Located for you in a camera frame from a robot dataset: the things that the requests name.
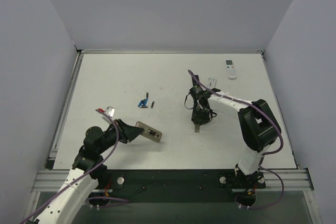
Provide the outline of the beige battery cover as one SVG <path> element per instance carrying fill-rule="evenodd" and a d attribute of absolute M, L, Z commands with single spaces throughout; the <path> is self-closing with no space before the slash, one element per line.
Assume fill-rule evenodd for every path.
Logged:
<path fill-rule="evenodd" d="M 200 125 L 199 124 L 195 124 L 194 132 L 195 133 L 199 133 L 200 132 Z"/>

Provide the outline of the beige white remote control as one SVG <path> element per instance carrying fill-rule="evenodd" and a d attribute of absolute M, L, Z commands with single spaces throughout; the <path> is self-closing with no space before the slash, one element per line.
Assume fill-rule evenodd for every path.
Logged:
<path fill-rule="evenodd" d="M 161 141 L 162 132 L 140 121 L 137 121 L 135 126 L 143 129 L 142 133 L 140 134 L 141 136 L 144 136 L 145 138 L 152 140 L 156 143 L 159 143 Z"/>

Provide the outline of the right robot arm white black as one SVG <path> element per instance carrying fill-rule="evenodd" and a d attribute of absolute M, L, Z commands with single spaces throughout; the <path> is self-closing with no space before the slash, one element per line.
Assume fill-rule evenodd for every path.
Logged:
<path fill-rule="evenodd" d="M 281 135 L 281 128 L 268 103 L 244 101 L 226 94 L 217 88 L 204 90 L 198 84 L 190 88 L 188 94 L 193 99 L 191 121 L 198 132 L 201 125 L 210 123 L 217 113 L 211 109 L 211 102 L 218 102 L 222 112 L 239 121 L 241 134 L 247 146 L 243 157 L 234 168 L 235 181 L 238 183 L 263 183 L 260 166 L 270 146 Z"/>

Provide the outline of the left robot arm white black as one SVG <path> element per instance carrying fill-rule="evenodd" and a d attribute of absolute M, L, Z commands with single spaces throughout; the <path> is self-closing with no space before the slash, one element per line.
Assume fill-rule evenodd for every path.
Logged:
<path fill-rule="evenodd" d="M 144 128 L 127 125 L 122 120 L 110 122 L 105 131 L 98 126 L 87 129 L 83 146 L 61 188 L 22 223 L 72 223 L 91 192 L 108 183 L 103 163 L 112 153 L 106 158 L 101 154 L 109 148 L 114 152 L 119 142 L 127 144 L 144 132 Z"/>

